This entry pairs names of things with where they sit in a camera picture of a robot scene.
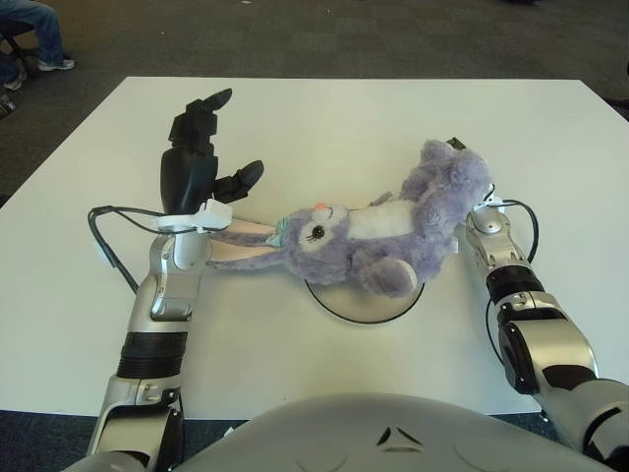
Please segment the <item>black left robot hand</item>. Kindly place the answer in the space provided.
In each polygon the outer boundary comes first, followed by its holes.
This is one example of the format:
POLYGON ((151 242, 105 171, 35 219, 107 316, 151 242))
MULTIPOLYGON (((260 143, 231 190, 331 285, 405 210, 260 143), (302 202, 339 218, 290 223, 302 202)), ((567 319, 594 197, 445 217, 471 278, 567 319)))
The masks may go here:
POLYGON ((264 172, 255 160, 231 176, 219 178, 218 157, 211 137, 217 133, 216 111, 231 98, 229 88, 196 99, 173 120, 161 157, 160 195, 168 215, 193 214, 209 199, 230 204, 245 198, 264 172))

